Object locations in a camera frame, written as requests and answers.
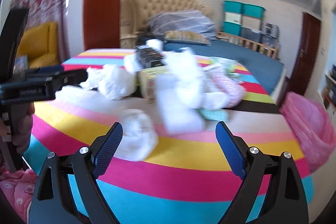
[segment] pink plastic bag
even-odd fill
[[[280,109],[295,134],[311,172],[326,163],[336,146],[330,118],[319,103],[289,92]]]

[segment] tufted headboard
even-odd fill
[[[199,4],[196,0],[130,0],[133,10],[133,32],[147,29],[149,17],[152,15],[180,10],[199,10],[212,19],[214,11]]]

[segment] white cloth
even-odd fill
[[[183,104],[176,94],[174,75],[158,75],[155,84],[157,110],[168,134],[195,133],[205,129],[202,116],[197,110]]]
[[[138,71],[142,70],[142,67],[137,60],[136,54],[130,54],[124,57],[124,67],[125,70],[132,75],[136,75]]]
[[[177,77],[176,94],[189,108],[218,110],[229,103],[228,95],[220,91],[199,67],[190,48],[166,57],[169,70]]]
[[[114,154],[122,160],[145,160],[159,140],[151,118],[140,109],[127,109],[120,113],[123,138]]]
[[[146,41],[146,45],[153,48],[157,52],[163,51],[163,41],[159,39],[149,39]]]
[[[98,91],[110,100],[119,100],[135,92],[134,77],[117,65],[104,65],[103,69],[88,68],[88,79],[81,83],[86,90]]]

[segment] wooden door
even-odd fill
[[[303,13],[301,43],[288,91],[304,95],[314,69],[320,42],[321,21]]]
[[[120,48],[120,0],[84,0],[84,48]]]

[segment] person's hand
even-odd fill
[[[30,136],[33,128],[33,117],[35,107],[32,103],[28,108],[28,114],[18,124],[17,132],[12,134],[12,143],[17,146],[16,151],[22,155],[30,145]],[[0,137],[6,136],[7,130],[3,121],[0,119]]]

